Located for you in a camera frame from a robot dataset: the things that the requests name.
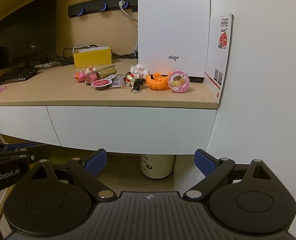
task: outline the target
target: trash can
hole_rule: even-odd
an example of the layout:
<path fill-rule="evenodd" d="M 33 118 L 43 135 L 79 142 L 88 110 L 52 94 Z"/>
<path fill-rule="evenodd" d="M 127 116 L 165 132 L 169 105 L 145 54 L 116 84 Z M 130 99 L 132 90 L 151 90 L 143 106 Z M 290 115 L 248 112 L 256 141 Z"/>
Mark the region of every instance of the trash can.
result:
<path fill-rule="evenodd" d="M 163 179 L 171 174 L 174 159 L 174 155 L 141 154 L 141 171 L 151 179 Z"/>

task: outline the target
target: keyboard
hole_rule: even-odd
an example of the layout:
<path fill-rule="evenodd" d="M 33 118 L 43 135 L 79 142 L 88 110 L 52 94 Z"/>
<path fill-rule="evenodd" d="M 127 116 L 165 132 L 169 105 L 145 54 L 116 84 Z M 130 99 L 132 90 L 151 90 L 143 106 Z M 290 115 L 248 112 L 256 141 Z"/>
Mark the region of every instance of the keyboard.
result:
<path fill-rule="evenodd" d="M 39 68 L 25 66 L 25 67 L 13 70 L 11 72 L 5 73 L 0 77 L 0 85 L 19 82 L 19 81 L 25 81 L 31 78 L 32 76 L 34 76 L 38 70 Z"/>

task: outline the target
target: black monitor screen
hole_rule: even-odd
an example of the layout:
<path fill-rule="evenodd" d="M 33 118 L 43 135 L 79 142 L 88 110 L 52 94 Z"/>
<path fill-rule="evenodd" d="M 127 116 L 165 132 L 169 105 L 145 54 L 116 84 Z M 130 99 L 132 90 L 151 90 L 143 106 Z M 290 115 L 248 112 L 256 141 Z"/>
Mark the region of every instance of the black monitor screen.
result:
<path fill-rule="evenodd" d="M 57 0 L 35 0 L 0 21 L 0 70 L 56 53 Z"/>

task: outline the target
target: blue gripper pad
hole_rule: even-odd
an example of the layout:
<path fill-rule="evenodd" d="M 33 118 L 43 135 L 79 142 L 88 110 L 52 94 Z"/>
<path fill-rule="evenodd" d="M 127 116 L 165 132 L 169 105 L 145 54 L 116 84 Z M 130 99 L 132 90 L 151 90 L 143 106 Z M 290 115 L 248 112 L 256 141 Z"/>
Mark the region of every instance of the blue gripper pad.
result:
<path fill-rule="evenodd" d="M 93 176 L 97 176 L 106 164 L 107 152 L 104 149 L 99 149 L 91 153 L 81 161 L 81 165 Z"/>
<path fill-rule="evenodd" d="M 195 165 L 206 177 L 211 174 L 218 166 L 219 160 L 209 155 L 202 149 L 195 151 Z"/>
<path fill-rule="evenodd" d="M 24 147 L 30 147 L 30 146 L 36 146 L 37 143 L 35 142 L 28 142 L 28 143 L 17 143 L 17 144 L 8 144 L 3 149 L 3 152 L 11 152 L 18 148 L 24 148 Z"/>

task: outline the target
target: drawer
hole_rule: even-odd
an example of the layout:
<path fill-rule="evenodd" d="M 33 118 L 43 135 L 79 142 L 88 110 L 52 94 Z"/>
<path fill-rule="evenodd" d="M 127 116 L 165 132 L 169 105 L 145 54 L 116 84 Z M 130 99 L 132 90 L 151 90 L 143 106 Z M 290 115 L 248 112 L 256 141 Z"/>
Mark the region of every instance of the drawer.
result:
<path fill-rule="evenodd" d="M 205 149 L 216 110 L 48 106 L 62 146 L 137 154 L 193 154 Z"/>
<path fill-rule="evenodd" d="M 0 106 L 0 133 L 60 145 L 46 106 Z"/>

